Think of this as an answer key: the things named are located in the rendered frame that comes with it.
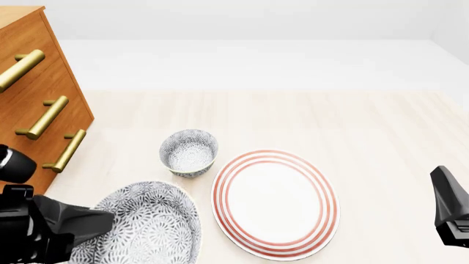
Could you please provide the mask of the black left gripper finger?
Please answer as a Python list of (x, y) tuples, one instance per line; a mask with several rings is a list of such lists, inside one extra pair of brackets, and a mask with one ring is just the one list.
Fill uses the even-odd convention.
[(33, 200), (52, 232), (57, 235), (74, 235), (73, 246), (79, 246), (112, 229), (113, 213), (65, 204), (44, 195), (35, 195)]

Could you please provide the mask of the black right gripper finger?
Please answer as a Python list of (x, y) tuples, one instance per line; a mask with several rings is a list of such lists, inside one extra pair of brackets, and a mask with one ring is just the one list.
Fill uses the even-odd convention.
[(431, 173), (435, 193), (435, 226), (447, 221), (469, 220), (469, 193), (445, 166), (437, 166)]

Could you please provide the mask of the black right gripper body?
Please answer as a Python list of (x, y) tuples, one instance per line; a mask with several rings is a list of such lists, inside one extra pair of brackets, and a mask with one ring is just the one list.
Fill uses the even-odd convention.
[(445, 246), (469, 248), (469, 219), (435, 220), (435, 228)]

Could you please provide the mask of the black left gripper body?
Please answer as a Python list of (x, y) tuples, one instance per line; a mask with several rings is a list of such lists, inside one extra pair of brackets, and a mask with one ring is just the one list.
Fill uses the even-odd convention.
[(56, 264), (68, 261), (73, 235), (48, 226), (28, 185), (6, 185), (0, 193), (0, 264)]

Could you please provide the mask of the large patterned grey-white bowl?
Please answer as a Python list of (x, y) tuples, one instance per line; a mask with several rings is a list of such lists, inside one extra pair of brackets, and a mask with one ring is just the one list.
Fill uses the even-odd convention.
[(112, 228), (75, 247), (67, 264), (196, 264), (202, 225), (194, 201), (182, 188), (137, 182), (93, 208), (114, 214)]

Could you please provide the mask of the small patterned grey-white bowl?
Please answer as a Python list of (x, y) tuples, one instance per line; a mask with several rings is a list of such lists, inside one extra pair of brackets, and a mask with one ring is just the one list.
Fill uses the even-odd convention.
[(174, 175), (194, 178), (203, 175), (218, 155), (216, 138), (200, 129), (185, 129), (173, 133), (160, 146), (163, 165)]

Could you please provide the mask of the wooden cabinet drawer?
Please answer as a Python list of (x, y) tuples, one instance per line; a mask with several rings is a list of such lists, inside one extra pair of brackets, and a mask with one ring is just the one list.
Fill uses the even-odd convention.
[(20, 140), (15, 138), (14, 128), (20, 124), (27, 111), (32, 109), (33, 103), (40, 100), (53, 100), (61, 95), (80, 96), (61, 59), (52, 63), (34, 83), (29, 85), (29, 89), (28, 92), (17, 96), (20, 100), (10, 109), (10, 113), (0, 120), (0, 144), (6, 144), (22, 153), (25, 147), (22, 146)]
[(27, 15), (0, 30), (0, 74), (16, 63), (16, 54), (29, 54), (33, 50), (41, 50), (45, 58), (5, 92), (0, 93), (0, 120), (20, 100), (17, 96), (28, 92), (29, 85), (60, 58), (48, 28), (38, 13)]
[(44, 194), (59, 174), (51, 169), (43, 169), (42, 164), (56, 162), (70, 142), (70, 140), (64, 139), (64, 135), (76, 133), (78, 129), (86, 131), (94, 120), (86, 107), (86, 103), (82, 101), (80, 96), (66, 97), (69, 99), (69, 103), (38, 140), (30, 140), (26, 136), (17, 136), (15, 130), (32, 127), (48, 110), (48, 107), (43, 105), (43, 100), (33, 103), (32, 109), (27, 111), (20, 124), (14, 128), (15, 138), (20, 140), (22, 146), (25, 147), (24, 153), (37, 163), (34, 175), (26, 182), (26, 184), (34, 186), (34, 191), (37, 194)]

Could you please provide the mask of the wooden cabinet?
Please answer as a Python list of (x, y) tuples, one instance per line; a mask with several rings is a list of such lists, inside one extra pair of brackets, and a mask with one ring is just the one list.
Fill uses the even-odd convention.
[(0, 6), (0, 144), (37, 164), (44, 194), (94, 120), (43, 6)]

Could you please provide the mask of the white plate with red rings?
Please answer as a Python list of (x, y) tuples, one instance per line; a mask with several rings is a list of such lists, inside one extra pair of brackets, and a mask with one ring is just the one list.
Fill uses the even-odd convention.
[(232, 243), (273, 261), (316, 254), (339, 226), (339, 199), (329, 179), (283, 150), (254, 150), (228, 161), (214, 178), (210, 199), (214, 219)]

